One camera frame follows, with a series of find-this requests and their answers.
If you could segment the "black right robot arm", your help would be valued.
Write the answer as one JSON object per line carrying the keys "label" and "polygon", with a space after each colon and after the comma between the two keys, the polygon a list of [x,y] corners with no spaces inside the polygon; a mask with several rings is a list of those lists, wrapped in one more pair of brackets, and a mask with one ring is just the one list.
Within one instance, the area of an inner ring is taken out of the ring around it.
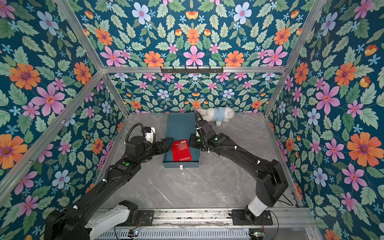
{"label": "black right robot arm", "polygon": [[191,135],[190,147],[227,158],[256,180],[256,195],[246,206],[242,220],[251,225],[257,223],[289,187],[282,165],[277,160],[268,161],[253,155],[223,133],[216,134],[205,120],[197,120],[195,128],[197,133]]}

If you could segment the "red postcard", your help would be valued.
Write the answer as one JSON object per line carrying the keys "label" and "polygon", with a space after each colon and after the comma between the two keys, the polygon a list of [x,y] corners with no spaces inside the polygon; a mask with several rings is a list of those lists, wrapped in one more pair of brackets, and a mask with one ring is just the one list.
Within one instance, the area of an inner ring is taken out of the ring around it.
{"label": "red postcard", "polygon": [[192,154],[188,140],[175,141],[171,147],[174,162],[189,162],[192,160]]}

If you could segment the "teal drawer cabinet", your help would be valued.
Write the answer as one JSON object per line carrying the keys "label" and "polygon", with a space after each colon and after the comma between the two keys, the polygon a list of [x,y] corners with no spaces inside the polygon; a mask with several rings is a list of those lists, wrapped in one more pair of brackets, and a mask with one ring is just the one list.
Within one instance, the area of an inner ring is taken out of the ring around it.
{"label": "teal drawer cabinet", "polygon": [[[195,114],[170,114],[167,119],[167,131],[166,138],[179,140],[190,140],[191,134],[196,133],[195,129]],[[198,149],[190,147],[192,154],[192,160],[189,162],[174,162],[172,157],[172,151],[165,153],[163,159],[163,166],[165,168],[197,168],[199,167],[200,152]]]}

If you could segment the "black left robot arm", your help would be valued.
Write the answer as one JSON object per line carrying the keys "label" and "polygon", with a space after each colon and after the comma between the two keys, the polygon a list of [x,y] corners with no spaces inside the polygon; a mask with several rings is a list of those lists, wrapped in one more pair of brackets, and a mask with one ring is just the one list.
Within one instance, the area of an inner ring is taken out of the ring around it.
{"label": "black left robot arm", "polygon": [[94,217],[95,212],[141,169],[142,163],[171,150],[173,139],[148,141],[135,136],[126,142],[124,155],[109,166],[105,177],[74,204],[52,211],[46,218],[45,240],[94,240],[112,227],[138,220],[138,206],[122,201],[111,210]]}

